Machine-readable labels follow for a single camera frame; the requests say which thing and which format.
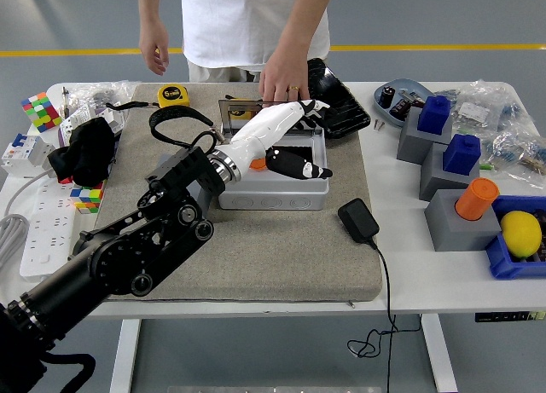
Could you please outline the person's left hand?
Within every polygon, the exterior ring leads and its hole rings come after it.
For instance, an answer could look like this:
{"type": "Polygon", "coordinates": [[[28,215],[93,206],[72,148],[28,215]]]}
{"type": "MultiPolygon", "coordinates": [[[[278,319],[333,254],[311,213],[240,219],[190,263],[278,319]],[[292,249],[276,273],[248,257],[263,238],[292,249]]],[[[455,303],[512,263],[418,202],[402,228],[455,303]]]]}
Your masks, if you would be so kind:
{"type": "Polygon", "coordinates": [[[276,50],[260,74],[259,93],[268,102],[309,99],[307,55],[276,50]]]}

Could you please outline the person's right hand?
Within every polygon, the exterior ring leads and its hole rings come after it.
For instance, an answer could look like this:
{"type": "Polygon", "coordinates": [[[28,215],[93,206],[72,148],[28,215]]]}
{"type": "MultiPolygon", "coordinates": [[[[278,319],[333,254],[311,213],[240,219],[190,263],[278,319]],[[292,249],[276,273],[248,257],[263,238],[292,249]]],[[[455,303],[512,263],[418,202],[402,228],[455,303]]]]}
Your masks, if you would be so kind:
{"type": "Polygon", "coordinates": [[[139,49],[146,67],[163,76],[169,66],[169,37],[160,19],[140,22],[139,49]]]}

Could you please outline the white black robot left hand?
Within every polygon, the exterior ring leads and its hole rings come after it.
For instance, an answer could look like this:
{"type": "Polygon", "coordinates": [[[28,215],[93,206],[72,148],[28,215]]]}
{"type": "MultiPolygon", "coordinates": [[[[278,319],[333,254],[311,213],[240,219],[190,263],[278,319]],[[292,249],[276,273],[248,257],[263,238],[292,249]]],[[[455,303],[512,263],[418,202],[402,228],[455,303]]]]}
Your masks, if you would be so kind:
{"type": "Polygon", "coordinates": [[[275,145],[302,118],[317,121],[324,117],[329,104],[317,100],[292,101],[266,107],[245,124],[229,141],[215,149],[208,158],[224,182],[239,182],[254,160],[264,159],[268,170],[299,180],[327,179],[333,175],[294,153],[275,145]]]}

